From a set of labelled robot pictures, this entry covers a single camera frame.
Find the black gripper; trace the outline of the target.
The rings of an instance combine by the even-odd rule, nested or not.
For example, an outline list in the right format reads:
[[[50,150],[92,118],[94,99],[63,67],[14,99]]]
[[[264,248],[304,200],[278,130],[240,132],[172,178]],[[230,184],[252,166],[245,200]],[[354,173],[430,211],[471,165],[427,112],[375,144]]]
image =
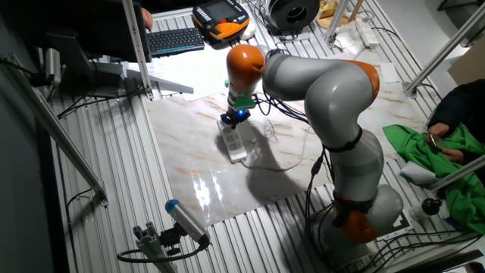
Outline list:
[[[234,110],[232,108],[229,108],[227,113],[225,115],[221,115],[220,118],[222,124],[225,127],[236,129],[241,124],[244,124],[250,116],[251,113],[247,109]]]

